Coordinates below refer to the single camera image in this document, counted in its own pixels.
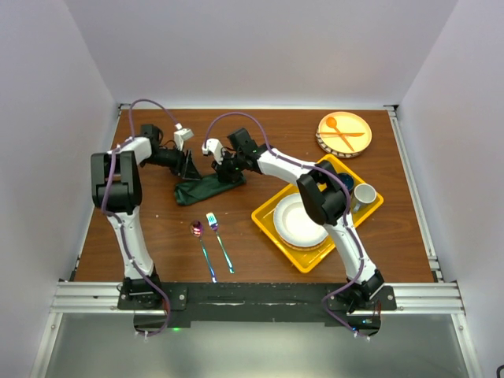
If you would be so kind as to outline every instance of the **stacked plates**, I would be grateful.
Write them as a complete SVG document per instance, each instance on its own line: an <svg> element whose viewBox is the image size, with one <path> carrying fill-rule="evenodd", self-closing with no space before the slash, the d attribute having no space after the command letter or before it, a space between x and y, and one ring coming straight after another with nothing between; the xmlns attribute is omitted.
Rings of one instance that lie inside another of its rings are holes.
<svg viewBox="0 0 504 378"><path fill-rule="evenodd" d="M278 235L296 250L315 249L328 236L322 226L309 218L299 193L288 195L278 202L273 223Z"/></svg>

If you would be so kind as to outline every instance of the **dark green cloth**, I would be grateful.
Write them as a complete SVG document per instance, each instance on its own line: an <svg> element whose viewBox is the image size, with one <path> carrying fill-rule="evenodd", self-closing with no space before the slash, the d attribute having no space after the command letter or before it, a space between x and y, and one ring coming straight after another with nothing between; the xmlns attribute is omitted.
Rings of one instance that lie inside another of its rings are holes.
<svg viewBox="0 0 504 378"><path fill-rule="evenodd" d="M217 179L217 174L214 173L198 181L178 183L175 186L176 203L181 206L189 206L228 191L233 187L238 187L245 182L245 176L242 175L241 180L236 183L220 183Z"/></svg>

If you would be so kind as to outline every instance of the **white enclosure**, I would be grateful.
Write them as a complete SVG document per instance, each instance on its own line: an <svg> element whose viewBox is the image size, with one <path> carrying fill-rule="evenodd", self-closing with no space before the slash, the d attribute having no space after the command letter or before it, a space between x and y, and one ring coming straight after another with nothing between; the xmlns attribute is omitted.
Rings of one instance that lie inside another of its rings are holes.
<svg viewBox="0 0 504 378"><path fill-rule="evenodd" d="M117 103L399 104L445 277L485 376L504 364L499 0L0 2L0 366L27 376Z"/></svg>
<svg viewBox="0 0 504 378"><path fill-rule="evenodd" d="M0 2L0 376L27 376L89 221L114 101L59 1Z"/></svg>
<svg viewBox="0 0 504 378"><path fill-rule="evenodd" d="M66 0L118 102L397 104L455 0Z"/></svg>

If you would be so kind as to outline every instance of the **white mug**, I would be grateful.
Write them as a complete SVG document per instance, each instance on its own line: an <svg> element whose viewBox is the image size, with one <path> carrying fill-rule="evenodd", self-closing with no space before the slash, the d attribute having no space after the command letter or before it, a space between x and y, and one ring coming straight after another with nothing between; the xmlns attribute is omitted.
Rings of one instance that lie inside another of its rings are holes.
<svg viewBox="0 0 504 378"><path fill-rule="evenodd" d="M360 183L354 188L350 209L356 213L362 206L367 206L375 202L376 190L368 183Z"/></svg>

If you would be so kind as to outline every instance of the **wooden tabletop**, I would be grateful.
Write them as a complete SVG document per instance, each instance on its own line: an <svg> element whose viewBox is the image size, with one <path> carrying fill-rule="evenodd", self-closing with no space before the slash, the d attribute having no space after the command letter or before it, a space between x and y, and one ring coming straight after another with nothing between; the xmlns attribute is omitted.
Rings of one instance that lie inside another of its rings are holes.
<svg viewBox="0 0 504 378"><path fill-rule="evenodd" d="M187 142L202 175L213 173L212 158L201 153L210 122L227 110L179 109L174 115L195 137ZM329 110L247 110L263 124L270 143L285 154L317 161L325 152L317 145L315 131ZM363 180L372 184L385 203L363 224L358 234L368 255L387 282L432 282L432 274L403 172L391 123L386 111L353 111L372 129L372 142L359 157L345 160ZM156 124L171 139L173 124L161 110L135 110L137 132L141 124ZM245 117L227 117L213 128L211 137L228 146L226 136L245 127L258 144L263 138L257 126ZM113 144L129 136L128 112L123 112ZM219 281L223 282L344 282L345 270L333 250L310 273L300 273L250 219L252 211L271 198L286 183L271 176L244 172L246 185L192 206L178 206L174 187L179 179L167 168L153 165L140 169L143 202L140 218L147 249L164 281L210 281L199 241L190 235L192 220L206 223L205 214L214 212L220 236L235 266L231 274L215 235L204 235L206 247ZM98 210L94 211L83 247L78 281L121 281L123 262L113 229Z"/></svg>

